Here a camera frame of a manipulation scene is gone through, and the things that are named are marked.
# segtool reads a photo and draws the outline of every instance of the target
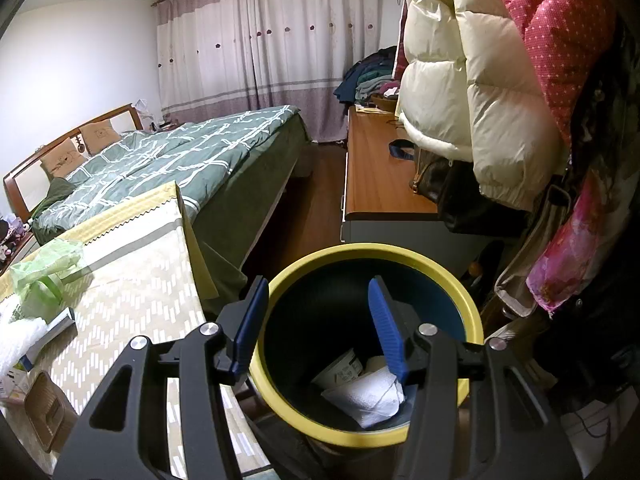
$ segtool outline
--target brown pillow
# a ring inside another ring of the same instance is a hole
[[[53,150],[40,158],[44,169],[51,176],[65,178],[86,159],[82,156],[71,139],[60,142]]]
[[[121,139],[120,134],[113,129],[108,119],[80,126],[80,132],[90,155],[97,155],[104,148]]]

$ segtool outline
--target silver bolt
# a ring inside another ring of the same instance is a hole
[[[131,340],[130,345],[134,350],[142,350],[146,346],[146,337],[137,335]]]
[[[489,339],[489,346],[498,352],[507,348],[507,342],[499,337]]]
[[[200,333],[202,335],[214,335],[218,333],[220,327],[215,323],[208,322],[200,327]]]
[[[418,332],[422,335],[436,335],[438,333],[438,327],[431,323],[422,323],[418,327]]]

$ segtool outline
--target blue strap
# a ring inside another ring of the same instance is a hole
[[[404,149],[414,150],[414,144],[409,139],[396,139],[389,143],[389,154],[401,160],[414,160],[414,154]]]

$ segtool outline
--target cream puffer jacket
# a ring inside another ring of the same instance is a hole
[[[473,162],[480,191],[531,210],[561,137],[502,0],[407,0],[398,112],[418,146]]]

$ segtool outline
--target white curtain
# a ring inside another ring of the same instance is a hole
[[[375,52],[378,0],[165,0],[158,4],[162,113],[203,121],[293,104],[320,141],[345,137],[332,95]]]

